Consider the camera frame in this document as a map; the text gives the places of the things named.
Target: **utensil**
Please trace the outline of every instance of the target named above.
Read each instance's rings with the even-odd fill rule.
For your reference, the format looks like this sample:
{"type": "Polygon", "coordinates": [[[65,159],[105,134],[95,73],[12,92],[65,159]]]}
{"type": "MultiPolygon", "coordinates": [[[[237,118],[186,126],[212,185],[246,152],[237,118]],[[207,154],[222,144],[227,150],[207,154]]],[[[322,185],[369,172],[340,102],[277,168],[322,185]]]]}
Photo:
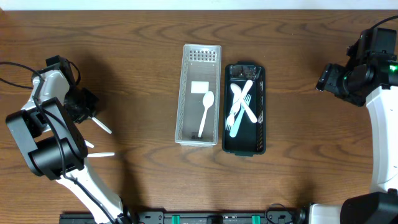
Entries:
{"type": "Polygon", "coordinates": [[[94,145],[90,143],[89,141],[85,140],[86,146],[94,149],[94,145]]]}
{"type": "Polygon", "coordinates": [[[91,119],[98,124],[99,127],[101,127],[102,129],[104,129],[107,133],[112,134],[112,131],[101,121],[99,121],[96,117],[91,117],[91,119]]]}
{"type": "Polygon", "coordinates": [[[243,90],[241,92],[241,95],[239,96],[239,99],[237,100],[237,102],[232,104],[231,112],[229,113],[229,116],[226,119],[226,127],[225,128],[227,131],[229,131],[231,129],[232,125],[234,125],[235,115],[238,113],[239,109],[241,108],[241,102],[242,102],[243,98],[247,95],[247,93],[250,90],[252,85],[253,85],[252,80],[246,81],[246,83],[244,84],[243,90]]]}
{"type": "Polygon", "coordinates": [[[225,130],[227,131],[231,130],[232,125],[234,125],[234,122],[235,122],[235,117],[234,114],[232,113],[227,117],[225,121],[225,130]]]}
{"type": "MultiPolygon", "coordinates": [[[[238,102],[239,98],[241,97],[242,89],[237,84],[232,83],[231,90],[234,93],[234,100],[232,102],[232,104],[234,104],[234,103],[238,102]]],[[[229,112],[229,114],[232,114],[232,113],[234,113],[234,116],[235,116],[237,112],[234,112],[231,107],[231,111],[229,112]]]]}
{"type": "Polygon", "coordinates": [[[98,153],[89,153],[87,157],[108,157],[114,156],[114,152],[98,152],[98,153]]]}
{"type": "Polygon", "coordinates": [[[244,106],[244,109],[246,110],[246,113],[248,114],[251,122],[256,123],[257,122],[257,117],[254,115],[253,111],[249,108],[249,106],[243,101],[243,98],[247,95],[248,91],[250,90],[251,86],[253,85],[252,80],[248,80],[246,84],[243,87],[241,96],[238,100],[238,102],[234,103],[232,105],[232,110],[238,112],[239,111],[239,106],[242,104],[244,106]]]}
{"type": "Polygon", "coordinates": [[[209,107],[211,107],[214,103],[214,94],[212,91],[208,91],[205,96],[203,97],[203,106],[205,106],[205,112],[203,113],[203,117],[201,118],[201,123],[199,127],[199,134],[198,137],[201,137],[201,134],[203,132],[203,128],[205,127],[205,122],[206,122],[206,115],[207,115],[207,110],[209,107]]]}
{"type": "MultiPolygon", "coordinates": [[[[246,103],[246,104],[250,104],[250,100],[251,100],[251,95],[250,94],[247,94],[245,97],[244,97],[244,102],[246,103]]],[[[239,126],[241,125],[241,121],[242,121],[242,117],[243,117],[243,114],[244,114],[244,106],[243,106],[243,103],[242,103],[242,105],[241,105],[241,111],[239,112],[239,114],[238,114],[238,117],[236,118],[236,121],[235,121],[235,123],[233,124],[233,126],[232,126],[232,128],[231,128],[231,131],[229,132],[229,136],[231,136],[231,138],[235,138],[236,137],[236,134],[238,133],[238,129],[239,129],[239,126]]]]}
{"type": "Polygon", "coordinates": [[[251,86],[253,85],[252,80],[246,81],[244,84],[241,96],[239,97],[238,101],[232,105],[232,110],[238,112],[240,107],[241,107],[241,102],[243,102],[243,98],[246,96],[246,94],[249,92],[251,86]]]}

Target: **white plastic basket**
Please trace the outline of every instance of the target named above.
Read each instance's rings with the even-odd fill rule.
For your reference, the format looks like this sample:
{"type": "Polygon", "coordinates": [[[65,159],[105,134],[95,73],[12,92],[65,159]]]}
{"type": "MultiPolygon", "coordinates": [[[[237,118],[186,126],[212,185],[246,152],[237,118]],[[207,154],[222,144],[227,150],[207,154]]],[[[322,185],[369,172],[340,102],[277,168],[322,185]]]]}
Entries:
{"type": "Polygon", "coordinates": [[[218,110],[220,107],[221,46],[185,44],[182,55],[180,95],[178,98],[175,142],[182,146],[213,147],[218,142],[218,110]],[[215,96],[207,111],[201,138],[199,126],[205,108],[204,94],[191,93],[192,81],[208,82],[215,96]]]}

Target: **plastic utensil tray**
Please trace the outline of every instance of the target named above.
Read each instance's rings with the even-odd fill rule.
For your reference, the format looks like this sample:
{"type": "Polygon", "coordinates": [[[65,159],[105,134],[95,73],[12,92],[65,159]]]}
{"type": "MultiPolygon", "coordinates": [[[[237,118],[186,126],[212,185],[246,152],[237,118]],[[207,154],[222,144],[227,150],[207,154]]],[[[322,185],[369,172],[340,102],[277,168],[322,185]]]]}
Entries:
{"type": "Polygon", "coordinates": [[[213,147],[218,142],[220,107],[221,46],[185,44],[182,56],[180,95],[178,98],[175,142],[182,146],[213,147]],[[205,112],[204,93],[191,93],[192,81],[208,82],[215,96],[207,111],[205,127],[198,137],[205,112]]]}
{"type": "Polygon", "coordinates": [[[253,156],[266,151],[266,71],[264,67],[249,62],[238,62],[225,68],[224,115],[223,115],[223,150],[235,153],[237,156],[253,156]],[[233,104],[231,83],[243,89],[247,80],[253,81],[249,90],[250,109],[256,115],[258,122],[252,123],[246,112],[235,138],[225,130],[226,119],[233,104]]]}

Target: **green light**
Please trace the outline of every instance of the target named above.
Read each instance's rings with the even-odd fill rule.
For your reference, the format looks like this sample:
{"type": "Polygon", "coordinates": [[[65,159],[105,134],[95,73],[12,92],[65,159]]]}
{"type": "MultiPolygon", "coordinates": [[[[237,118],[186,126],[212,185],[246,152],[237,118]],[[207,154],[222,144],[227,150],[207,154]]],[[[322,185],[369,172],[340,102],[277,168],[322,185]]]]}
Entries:
{"type": "Polygon", "coordinates": [[[390,65],[390,70],[391,71],[396,71],[398,69],[398,66],[395,66],[395,65],[390,65]]]}

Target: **white label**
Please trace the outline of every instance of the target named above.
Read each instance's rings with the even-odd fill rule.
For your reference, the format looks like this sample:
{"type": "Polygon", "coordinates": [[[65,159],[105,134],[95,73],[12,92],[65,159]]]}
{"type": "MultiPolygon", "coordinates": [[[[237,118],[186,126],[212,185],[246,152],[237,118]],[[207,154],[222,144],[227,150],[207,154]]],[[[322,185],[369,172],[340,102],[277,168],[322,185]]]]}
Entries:
{"type": "Polygon", "coordinates": [[[209,91],[209,82],[192,81],[191,93],[207,93],[209,91]]]}

